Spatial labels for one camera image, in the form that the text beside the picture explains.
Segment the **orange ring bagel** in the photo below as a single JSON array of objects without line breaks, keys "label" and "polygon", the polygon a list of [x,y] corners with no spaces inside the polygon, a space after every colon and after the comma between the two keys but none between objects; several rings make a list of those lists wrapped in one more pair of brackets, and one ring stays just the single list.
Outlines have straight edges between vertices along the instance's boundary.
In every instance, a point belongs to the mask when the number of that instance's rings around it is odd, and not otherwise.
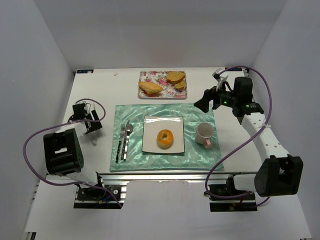
[{"label": "orange ring bagel", "polygon": [[173,133],[168,129],[159,131],[157,134],[156,142],[161,149],[170,148],[174,142]]}]

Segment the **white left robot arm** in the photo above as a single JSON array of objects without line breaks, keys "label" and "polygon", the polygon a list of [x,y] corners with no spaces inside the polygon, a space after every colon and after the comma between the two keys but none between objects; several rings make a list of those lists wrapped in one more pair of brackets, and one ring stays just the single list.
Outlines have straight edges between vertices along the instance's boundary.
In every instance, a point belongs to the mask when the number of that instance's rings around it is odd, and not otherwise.
[{"label": "white left robot arm", "polygon": [[103,187],[100,175],[85,165],[79,142],[79,139],[88,137],[96,143],[93,133],[100,130],[102,124],[90,103],[76,103],[72,109],[73,115],[68,120],[70,125],[43,136],[46,169],[51,175],[76,181],[82,189],[88,189],[87,184]]}]

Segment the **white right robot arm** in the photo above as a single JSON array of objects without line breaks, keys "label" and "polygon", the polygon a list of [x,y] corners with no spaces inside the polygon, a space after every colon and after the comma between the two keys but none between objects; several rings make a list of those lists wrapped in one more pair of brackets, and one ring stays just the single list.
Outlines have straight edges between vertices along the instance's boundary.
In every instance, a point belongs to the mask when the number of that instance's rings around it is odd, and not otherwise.
[{"label": "white right robot arm", "polygon": [[255,174],[236,174],[227,182],[227,196],[245,192],[258,193],[260,197],[295,195],[298,192],[303,161],[292,156],[278,141],[261,106],[253,102],[253,82],[249,77],[236,77],[233,89],[220,81],[204,91],[203,97],[194,106],[204,113],[220,106],[230,107],[232,114],[250,135],[261,158],[261,167]]}]

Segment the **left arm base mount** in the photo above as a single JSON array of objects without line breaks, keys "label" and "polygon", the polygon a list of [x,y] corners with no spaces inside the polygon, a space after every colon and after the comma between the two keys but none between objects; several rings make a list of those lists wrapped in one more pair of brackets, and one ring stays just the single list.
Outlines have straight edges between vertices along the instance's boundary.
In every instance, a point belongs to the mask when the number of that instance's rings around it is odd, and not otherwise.
[{"label": "left arm base mount", "polygon": [[120,210],[125,202],[127,183],[124,175],[101,174],[99,186],[107,191],[77,186],[73,208]]}]

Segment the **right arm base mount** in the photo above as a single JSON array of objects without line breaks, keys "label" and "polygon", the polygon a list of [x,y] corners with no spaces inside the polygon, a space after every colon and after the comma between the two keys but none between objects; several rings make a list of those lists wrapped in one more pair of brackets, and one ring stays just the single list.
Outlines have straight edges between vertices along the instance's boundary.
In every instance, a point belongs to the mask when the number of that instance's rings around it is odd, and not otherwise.
[{"label": "right arm base mount", "polygon": [[258,210],[255,194],[230,198],[230,196],[246,193],[244,190],[236,190],[233,175],[229,175],[221,183],[208,185],[209,191],[203,193],[209,197],[210,211],[214,213],[222,212],[256,212]]}]

